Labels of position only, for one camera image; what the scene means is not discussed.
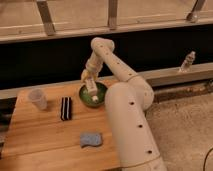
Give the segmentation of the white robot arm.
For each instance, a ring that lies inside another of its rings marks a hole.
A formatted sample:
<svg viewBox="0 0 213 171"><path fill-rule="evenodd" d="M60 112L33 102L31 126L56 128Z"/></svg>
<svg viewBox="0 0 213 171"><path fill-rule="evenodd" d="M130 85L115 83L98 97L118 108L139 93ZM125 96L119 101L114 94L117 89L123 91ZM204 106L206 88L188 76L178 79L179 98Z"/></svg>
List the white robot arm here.
<svg viewBox="0 0 213 171"><path fill-rule="evenodd" d="M113 53L112 40L93 38L91 48L81 80L92 101L99 100L96 79L103 64L118 80L106 91L104 103L122 171L167 171L144 114L154 100L152 87Z"/></svg>

